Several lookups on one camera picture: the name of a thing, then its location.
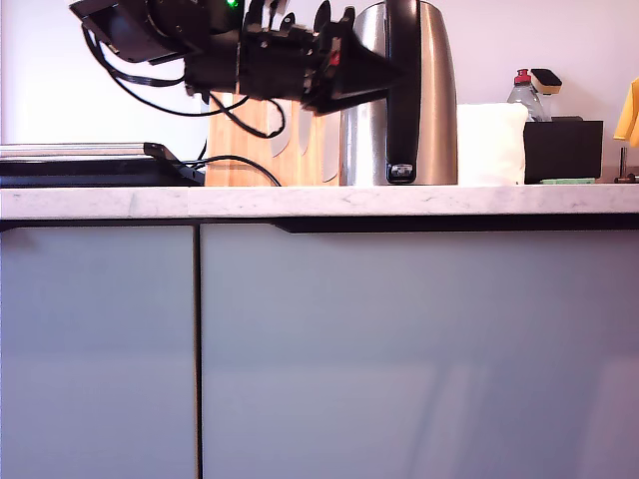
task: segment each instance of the black cable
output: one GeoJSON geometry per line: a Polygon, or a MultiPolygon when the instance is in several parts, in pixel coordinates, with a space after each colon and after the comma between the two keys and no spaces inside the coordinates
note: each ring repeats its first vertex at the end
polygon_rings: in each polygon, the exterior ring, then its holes
{"type": "Polygon", "coordinates": [[[237,155],[219,155],[218,157],[210,157],[210,158],[206,158],[206,159],[203,159],[203,160],[200,160],[200,161],[196,161],[196,162],[183,162],[183,163],[184,163],[184,165],[193,166],[194,169],[198,170],[199,168],[201,168],[201,167],[203,167],[205,165],[210,165],[211,163],[222,162],[222,161],[226,161],[226,160],[231,160],[231,161],[234,161],[234,162],[239,162],[239,163],[243,163],[245,165],[249,165],[250,167],[253,167],[256,170],[258,170],[260,173],[262,173],[269,180],[271,180],[271,182],[276,187],[279,187],[279,188],[282,187],[282,184],[275,177],[275,175],[273,175],[269,170],[264,168],[262,165],[260,165],[259,163],[254,162],[252,160],[249,160],[248,158],[238,157],[237,155]]]}
{"type": "Polygon", "coordinates": [[[282,106],[274,100],[267,100],[267,101],[274,104],[276,108],[278,109],[278,111],[280,112],[280,115],[282,116],[282,126],[278,130],[268,134],[268,133],[263,133],[259,130],[256,130],[255,128],[250,127],[249,125],[244,123],[236,115],[234,115],[233,112],[231,112],[231,108],[225,107],[224,104],[215,95],[211,94],[211,99],[214,102],[216,102],[216,105],[218,106],[220,111],[224,112],[224,114],[227,117],[229,117],[233,123],[235,123],[238,127],[242,128],[245,132],[248,132],[251,135],[254,135],[258,138],[270,140],[271,138],[275,138],[277,135],[280,135],[287,127],[287,114],[284,112],[284,109],[282,108],[282,106]]]}
{"type": "MultiPolygon", "coordinates": [[[[89,30],[87,30],[87,28],[84,25],[82,26],[82,33],[84,35],[85,41],[89,45],[89,49],[92,50],[92,53],[93,53],[92,46],[94,48],[99,48],[99,44],[93,43],[93,40],[91,39],[91,36],[89,35],[89,30]]],[[[109,74],[111,74],[112,76],[116,76],[119,79],[124,80],[125,82],[133,83],[135,85],[143,85],[145,87],[155,87],[155,88],[166,88],[166,87],[175,87],[176,85],[180,85],[182,82],[184,82],[184,76],[176,80],[163,80],[159,78],[149,78],[149,77],[139,77],[136,75],[129,75],[128,73],[124,73],[118,70],[113,65],[111,65],[107,61],[102,50],[100,50],[99,55],[94,54],[94,57],[96,58],[98,63],[102,65],[104,69],[107,70],[107,72],[109,72],[109,74]]]]}
{"type": "Polygon", "coordinates": [[[276,12],[278,11],[278,7],[280,6],[280,0],[273,0],[271,2],[271,6],[269,7],[269,30],[273,29],[273,23],[276,18],[276,12]]]}
{"type": "MultiPolygon", "coordinates": [[[[100,65],[102,65],[104,67],[104,64],[103,64],[104,52],[102,51],[102,47],[101,47],[100,41],[96,39],[96,43],[93,43],[93,40],[91,39],[91,36],[88,34],[88,31],[84,27],[83,27],[83,31],[85,32],[85,40],[87,41],[87,46],[89,47],[89,51],[93,54],[94,58],[98,61],[98,63],[100,63],[100,65]]],[[[168,113],[170,115],[176,115],[178,117],[186,117],[186,118],[205,118],[205,117],[213,117],[213,116],[216,116],[216,115],[220,115],[221,113],[225,113],[226,115],[228,114],[227,112],[223,112],[221,110],[218,110],[218,111],[215,111],[215,112],[209,112],[209,113],[184,113],[184,112],[176,112],[175,110],[170,110],[168,108],[161,107],[160,105],[156,105],[155,103],[150,102],[149,100],[145,100],[144,98],[140,97],[139,95],[134,93],[132,90],[127,88],[121,82],[121,80],[123,80],[123,79],[119,78],[116,74],[114,74],[108,68],[107,68],[107,73],[109,74],[109,76],[113,79],[114,82],[116,82],[116,84],[121,89],[123,89],[125,92],[127,92],[129,95],[131,95],[133,98],[135,98],[139,102],[147,105],[148,107],[155,108],[156,110],[159,110],[161,112],[168,113]]],[[[237,103],[235,103],[234,105],[229,106],[226,110],[230,111],[230,110],[233,110],[233,109],[235,109],[237,107],[240,107],[241,105],[246,103],[249,99],[250,99],[250,97],[244,97],[241,100],[239,100],[237,103]]]]}
{"type": "Polygon", "coordinates": [[[200,155],[198,156],[198,161],[199,162],[202,160],[204,155],[207,153],[207,146],[208,145],[209,145],[209,141],[208,140],[204,141],[204,147],[202,148],[202,151],[200,152],[200,155]]]}

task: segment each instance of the light blue cabinet door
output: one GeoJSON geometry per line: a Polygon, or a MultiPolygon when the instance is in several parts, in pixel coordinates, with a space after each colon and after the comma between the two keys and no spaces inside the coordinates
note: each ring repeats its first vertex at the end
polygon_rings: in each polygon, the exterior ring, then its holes
{"type": "Polygon", "coordinates": [[[190,228],[2,235],[2,478],[196,476],[190,228]]]}
{"type": "Polygon", "coordinates": [[[639,233],[204,234],[206,479],[636,479],[639,233]]]}

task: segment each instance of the stainless steel kettle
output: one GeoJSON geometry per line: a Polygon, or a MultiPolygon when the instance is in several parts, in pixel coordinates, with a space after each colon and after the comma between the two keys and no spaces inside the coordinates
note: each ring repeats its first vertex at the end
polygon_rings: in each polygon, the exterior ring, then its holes
{"type": "Polygon", "coordinates": [[[456,90],[441,12],[386,0],[363,11],[354,31],[405,75],[387,99],[342,113],[341,184],[456,185],[456,90]]]}

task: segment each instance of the dish soap bottle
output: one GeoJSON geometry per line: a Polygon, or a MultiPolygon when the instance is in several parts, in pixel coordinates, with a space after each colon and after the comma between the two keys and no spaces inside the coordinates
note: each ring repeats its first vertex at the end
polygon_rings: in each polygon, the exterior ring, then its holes
{"type": "Polygon", "coordinates": [[[532,77],[528,75],[527,69],[518,71],[515,77],[515,88],[512,89],[508,103],[521,103],[528,109],[529,122],[549,122],[537,96],[537,92],[532,86],[532,77]]]}

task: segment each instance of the white towel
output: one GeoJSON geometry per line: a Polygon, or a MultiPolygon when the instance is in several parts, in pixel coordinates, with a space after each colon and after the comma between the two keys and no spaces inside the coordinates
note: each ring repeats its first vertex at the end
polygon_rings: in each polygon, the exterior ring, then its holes
{"type": "Polygon", "coordinates": [[[526,153],[521,104],[459,105],[459,184],[465,187],[523,185],[526,153]]]}

